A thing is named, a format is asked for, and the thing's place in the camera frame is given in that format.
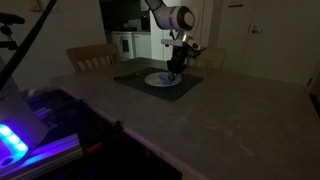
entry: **white plate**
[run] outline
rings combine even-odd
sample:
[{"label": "white plate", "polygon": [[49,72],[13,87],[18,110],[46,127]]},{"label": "white plate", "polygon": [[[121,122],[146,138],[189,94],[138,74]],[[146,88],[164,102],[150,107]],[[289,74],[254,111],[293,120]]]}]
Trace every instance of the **white plate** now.
[{"label": "white plate", "polygon": [[144,81],[149,84],[150,86],[155,86],[155,87],[170,87],[177,85],[181,82],[182,78],[181,75],[178,75],[175,77],[175,79],[170,82],[169,84],[166,84],[165,81],[161,80],[160,76],[162,78],[168,78],[169,74],[167,72],[158,72],[158,73],[153,73],[149,74]]}]

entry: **door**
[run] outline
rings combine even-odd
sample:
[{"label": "door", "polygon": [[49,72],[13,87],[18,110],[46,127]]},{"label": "door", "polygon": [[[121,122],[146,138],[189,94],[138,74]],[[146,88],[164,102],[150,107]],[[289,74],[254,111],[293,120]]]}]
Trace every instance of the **door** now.
[{"label": "door", "polygon": [[240,72],[307,85],[320,60],[319,0],[256,0]]}]

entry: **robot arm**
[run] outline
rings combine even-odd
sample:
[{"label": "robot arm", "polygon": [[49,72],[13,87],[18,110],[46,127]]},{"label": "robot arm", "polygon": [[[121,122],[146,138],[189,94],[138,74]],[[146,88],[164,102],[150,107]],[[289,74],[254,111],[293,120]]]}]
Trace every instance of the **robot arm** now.
[{"label": "robot arm", "polygon": [[161,29],[177,30],[175,40],[162,40],[162,44],[183,47],[188,44],[195,50],[200,46],[193,40],[198,28],[199,13],[197,9],[186,6],[167,7],[162,0],[145,0],[152,11],[156,23]]},{"label": "robot arm", "polygon": [[189,9],[186,6],[167,7],[162,0],[145,1],[160,29],[178,31],[176,38],[171,34],[173,40],[161,40],[162,44],[173,46],[172,58],[167,61],[168,71],[172,80],[187,68],[184,61],[188,56],[188,49],[192,48],[193,51],[200,50],[200,45],[193,40],[198,28],[199,12],[197,9]]}]

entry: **black mat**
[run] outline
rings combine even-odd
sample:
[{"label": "black mat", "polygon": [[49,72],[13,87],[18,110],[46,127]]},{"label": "black mat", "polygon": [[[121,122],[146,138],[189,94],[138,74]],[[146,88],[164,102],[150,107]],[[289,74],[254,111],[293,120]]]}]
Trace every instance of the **black mat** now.
[{"label": "black mat", "polygon": [[157,96],[168,101],[174,101],[179,99],[183,94],[188,92],[193,86],[198,84],[203,80],[203,78],[195,77],[189,74],[182,74],[182,81],[171,87],[153,87],[145,83],[144,79],[146,76],[157,72],[167,72],[164,69],[157,69],[153,67],[148,67],[136,72],[132,72],[126,75],[126,78],[119,79],[115,78],[116,82],[129,86],[131,88],[137,89],[147,94]]}]

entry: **gray tabletop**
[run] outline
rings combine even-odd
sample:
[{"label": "gray tabletop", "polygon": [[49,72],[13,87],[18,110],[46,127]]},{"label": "gray tabletop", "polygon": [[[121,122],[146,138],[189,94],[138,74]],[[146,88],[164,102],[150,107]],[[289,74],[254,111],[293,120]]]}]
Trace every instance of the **gray tabletop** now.
[{"label": "gray tabletop", "polygon": [[165,62],[135,59],[52,83],[182,172],[208,179],[320,179],[320,128],[304,87],[189,67],[204,80],[175,102],[113,81]]}]

